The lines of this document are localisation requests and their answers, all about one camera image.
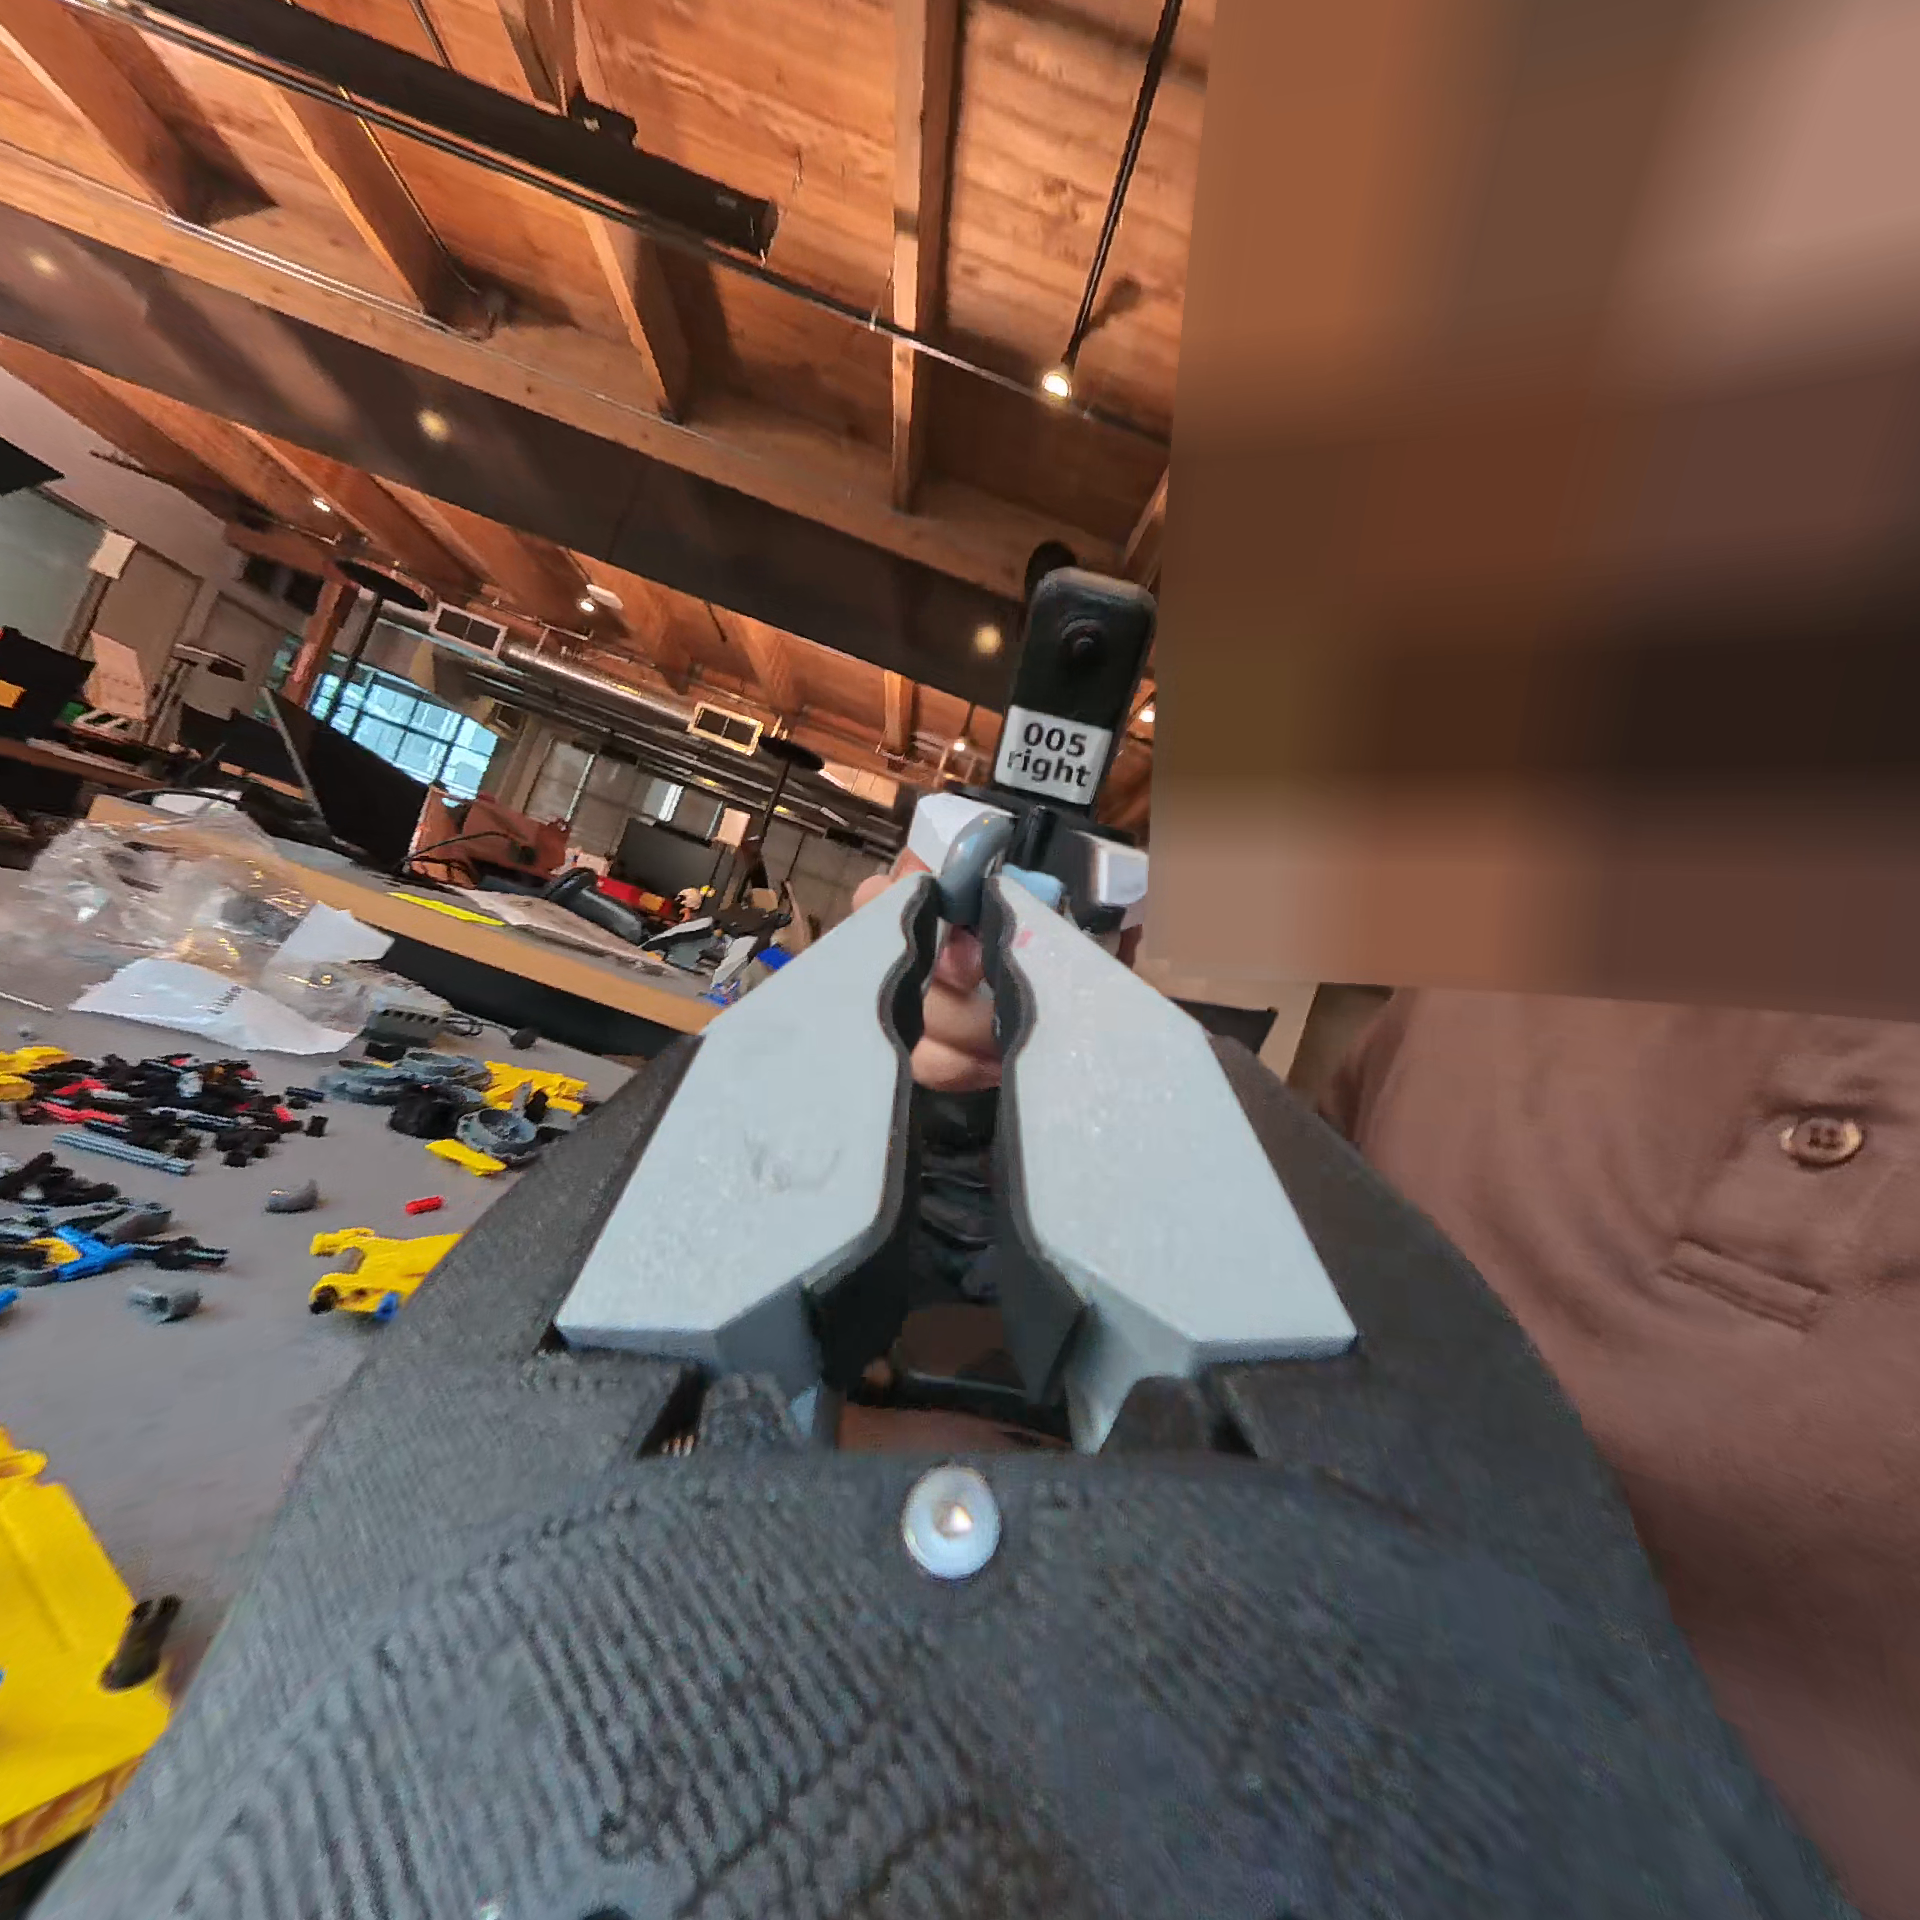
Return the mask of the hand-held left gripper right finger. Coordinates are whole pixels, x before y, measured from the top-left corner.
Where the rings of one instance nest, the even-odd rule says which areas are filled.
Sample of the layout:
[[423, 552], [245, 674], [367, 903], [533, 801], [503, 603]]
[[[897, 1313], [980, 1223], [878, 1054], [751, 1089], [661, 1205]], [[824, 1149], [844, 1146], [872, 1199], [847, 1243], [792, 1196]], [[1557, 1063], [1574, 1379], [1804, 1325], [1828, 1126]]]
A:
[[1003, 1272], [1022, 1383], [1116, 1417], [1146, 1378], [1356, 1342], [1208, 1029], [1034, 894], [986, 894]]

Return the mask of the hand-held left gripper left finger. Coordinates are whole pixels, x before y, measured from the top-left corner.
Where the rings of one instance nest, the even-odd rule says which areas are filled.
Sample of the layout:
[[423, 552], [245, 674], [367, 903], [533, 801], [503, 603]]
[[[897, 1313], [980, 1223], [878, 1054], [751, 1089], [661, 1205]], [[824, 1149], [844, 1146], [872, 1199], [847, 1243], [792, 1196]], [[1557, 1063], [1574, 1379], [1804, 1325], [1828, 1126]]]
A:
[[934, 894], [878, 894], [713, 1018], [554, 1313], [580, 1351], [848, 1390], [906, 1292]]

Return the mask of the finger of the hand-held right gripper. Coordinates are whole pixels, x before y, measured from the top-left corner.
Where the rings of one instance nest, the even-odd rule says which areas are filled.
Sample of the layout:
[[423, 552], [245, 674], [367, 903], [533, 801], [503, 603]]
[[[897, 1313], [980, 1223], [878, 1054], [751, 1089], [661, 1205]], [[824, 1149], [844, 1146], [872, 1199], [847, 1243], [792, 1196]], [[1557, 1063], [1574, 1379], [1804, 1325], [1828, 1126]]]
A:
[[1052, 836], [1030, 860], [1038, 898], [1088, 938], [1139, 926], [1149, 851], [1114, 836]]
[[909, 821], [909, 856], [925, 872], [944, 876], [953, 847], [984, 820], [996, 820], [991, 801], [970, 793], [926, 793]]

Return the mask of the yellow curved brick assembly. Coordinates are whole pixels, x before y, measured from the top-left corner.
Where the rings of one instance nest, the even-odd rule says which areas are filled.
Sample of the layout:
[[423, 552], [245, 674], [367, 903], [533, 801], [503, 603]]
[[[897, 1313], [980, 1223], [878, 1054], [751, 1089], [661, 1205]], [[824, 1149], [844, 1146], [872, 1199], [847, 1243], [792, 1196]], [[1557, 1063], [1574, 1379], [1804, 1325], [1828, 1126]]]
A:
[[460, 1238], [460, 1232], [376, 1234], [367, 1226], [317, 1232], [309, 1238], [309, 1257], [333, 1258], [336, 1266], [309, 1285], [306, 1311], [388, 1323]]

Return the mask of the pile of small brick parts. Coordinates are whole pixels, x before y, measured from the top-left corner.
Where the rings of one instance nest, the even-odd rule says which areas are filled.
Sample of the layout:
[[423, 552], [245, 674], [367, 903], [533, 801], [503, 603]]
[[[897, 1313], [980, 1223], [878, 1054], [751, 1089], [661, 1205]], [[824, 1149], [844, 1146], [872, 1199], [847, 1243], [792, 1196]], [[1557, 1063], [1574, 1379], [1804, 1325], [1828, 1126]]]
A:
[[224, 1245], [183, 1232], [170, 1201], [127, 1188], [105, 1166], [166, 1181], [251, 1169], [295, 1138], [322, 1138], [322, 1103], [317, 1087], [270, 1087], [247, 1056], [4, 1049], [3, 1125], [42, 1138], [3, 1153], [3, 1308], [27, 1288], [131, 1266], [220, 1272]]

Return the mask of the yellow and black brick assembly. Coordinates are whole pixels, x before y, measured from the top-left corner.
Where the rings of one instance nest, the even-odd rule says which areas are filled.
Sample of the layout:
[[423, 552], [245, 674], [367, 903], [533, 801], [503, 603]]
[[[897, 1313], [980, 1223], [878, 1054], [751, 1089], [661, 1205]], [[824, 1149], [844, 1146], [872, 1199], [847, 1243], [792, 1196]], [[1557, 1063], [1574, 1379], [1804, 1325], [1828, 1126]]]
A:
[[82, 1836], [170, 1719], [142, 1606], [46, 1454], [3, 1433], [3, 1874]]

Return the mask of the grey desk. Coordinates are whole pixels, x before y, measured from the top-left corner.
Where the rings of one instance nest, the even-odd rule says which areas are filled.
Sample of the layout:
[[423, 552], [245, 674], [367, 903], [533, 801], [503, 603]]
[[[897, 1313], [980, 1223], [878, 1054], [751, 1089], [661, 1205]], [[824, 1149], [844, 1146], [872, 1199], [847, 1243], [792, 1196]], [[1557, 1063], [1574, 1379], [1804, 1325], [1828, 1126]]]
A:
[[[220, 1272], [131, 1266], [27, 1288], [3, 1313], [3, 1431], [46, 1454], [47, 1479], [80, 1503], [131, 1595], [166, 1606], [163, 1691], [247, 1584], [259, 1541], [339, 1397], [391, 1389], [425, 1351], [469, 1374], [484, 1363], [508, 1379], [554, 1370], [539, 1355], [557, 1342], [545, 1335], [552, 1308], [521, 1303], [514, 1288], [539, 1257], [561, 1250], [564, 1230], [585, 1223], [589, 1178], [614, 1164], [599, 1118], [523, 1172], [475, 1178], [388, 1129], [368, 1104], [322, 1104], [322, 1138], [295, 1138], [251, 1169], [166, 1181], [105, 1166], [170, 1201], [183, 1232], [224, 1245]], [[264, 1211], [270, 1188], [306, 1178], [317, 1181], [314, 1211]], [[475, 1226], [512, 1188], [514, 1216]], [[313, 1315], [309, 1285], [336, 1262], [309, 1257], [309, 1238], [348, 1226], [463, 1238], [392, 1321]], [[197, 1285], [201, 1311], [151, 1323], [128, 1308], [131, 1285]]]

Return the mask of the person's right hand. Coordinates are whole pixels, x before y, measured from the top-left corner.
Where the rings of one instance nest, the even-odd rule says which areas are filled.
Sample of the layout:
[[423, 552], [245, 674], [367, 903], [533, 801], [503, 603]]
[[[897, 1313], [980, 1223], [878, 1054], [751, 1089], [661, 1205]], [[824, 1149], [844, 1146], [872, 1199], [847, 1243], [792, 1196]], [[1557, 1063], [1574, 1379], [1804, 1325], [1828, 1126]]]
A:
[[994, 1092], [999, 1084], [994, 999], [970, 930], [944, 933], [925, 979], [921, 1036], [909, 1063], [917, 1087], [934, 1094]]

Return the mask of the pile of wheels and tires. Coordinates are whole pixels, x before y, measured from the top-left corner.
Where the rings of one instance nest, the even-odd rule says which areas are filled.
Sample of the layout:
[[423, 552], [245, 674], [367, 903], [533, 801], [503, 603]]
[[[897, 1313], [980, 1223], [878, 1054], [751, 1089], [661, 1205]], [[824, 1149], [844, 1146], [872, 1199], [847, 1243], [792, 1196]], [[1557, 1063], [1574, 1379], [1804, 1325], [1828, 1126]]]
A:
[[388, 1049], [317, 1079], [325, 1096], [382, 1110], [388, 1129], [475, 1176], [539, 1161], [600, 1103], [585, 1081], [449, 1049]]

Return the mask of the wooden side table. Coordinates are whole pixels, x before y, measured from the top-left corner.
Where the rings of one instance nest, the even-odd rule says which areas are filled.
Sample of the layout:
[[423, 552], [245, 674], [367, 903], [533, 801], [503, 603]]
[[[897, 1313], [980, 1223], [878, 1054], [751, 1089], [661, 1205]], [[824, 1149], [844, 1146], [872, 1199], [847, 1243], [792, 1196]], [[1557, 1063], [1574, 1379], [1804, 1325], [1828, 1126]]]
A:
[[128, 836], [162, 836], [178, 851], [236, 855], [306, 899], [388, 933], [384, 968], [402, 979], [471, 1017], [533, 1029], [592, 1056], [647, 1063], [721, 1017], [721, 1006], [704, 996], [694, 976], [650, 972], [603, 952], [512, 926], [463, 898], [376, 876], [339, 851], [270, 837], [236, 812], [178, 813], [100, 796], [82, 820]]

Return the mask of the person in brown shirt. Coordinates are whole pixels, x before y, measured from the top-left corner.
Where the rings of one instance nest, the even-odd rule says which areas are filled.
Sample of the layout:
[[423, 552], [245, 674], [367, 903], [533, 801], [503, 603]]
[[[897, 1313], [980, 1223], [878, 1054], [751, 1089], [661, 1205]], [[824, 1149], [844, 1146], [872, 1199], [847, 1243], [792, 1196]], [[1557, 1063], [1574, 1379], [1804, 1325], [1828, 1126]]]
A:
[[1321, 987], [1292, 1084], [1499, 1292], [1865, 1916], [1916, 1915], [1916, 1025]]

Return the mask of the window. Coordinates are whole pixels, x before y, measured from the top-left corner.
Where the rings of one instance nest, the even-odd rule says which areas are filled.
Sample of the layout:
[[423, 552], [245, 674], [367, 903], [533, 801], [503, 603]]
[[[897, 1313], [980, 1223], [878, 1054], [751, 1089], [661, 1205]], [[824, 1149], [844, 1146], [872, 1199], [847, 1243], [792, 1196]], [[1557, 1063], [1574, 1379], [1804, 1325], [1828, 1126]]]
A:
[[492, 727], [382, 667], [328, 665], [309, 698], [314, 716], [409, 778], [477, 798], [499, 743]]

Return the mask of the clear plastic bag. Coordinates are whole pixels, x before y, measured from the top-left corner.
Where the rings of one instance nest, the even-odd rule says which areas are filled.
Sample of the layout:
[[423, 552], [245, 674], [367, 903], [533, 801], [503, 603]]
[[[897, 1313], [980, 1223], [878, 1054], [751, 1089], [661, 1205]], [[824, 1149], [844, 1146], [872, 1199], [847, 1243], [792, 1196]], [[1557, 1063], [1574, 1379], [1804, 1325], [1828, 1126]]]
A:
[[170, 957], [245, 972], [309, 909], [313, 898], [243, 836], [77, 821], [34, 855], [3, 930], [42, 955]]

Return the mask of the black ceiling rail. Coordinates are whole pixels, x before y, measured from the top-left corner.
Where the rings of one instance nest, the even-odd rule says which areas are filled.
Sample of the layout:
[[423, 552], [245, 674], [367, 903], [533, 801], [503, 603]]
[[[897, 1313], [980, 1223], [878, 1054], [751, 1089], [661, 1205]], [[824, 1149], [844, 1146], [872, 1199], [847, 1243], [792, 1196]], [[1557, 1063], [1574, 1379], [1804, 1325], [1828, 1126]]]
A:
[[111, 1], [166, 43], [690, 249], [766, 263], [778, 206], [628, 134], [488, 88], [291, 1]]

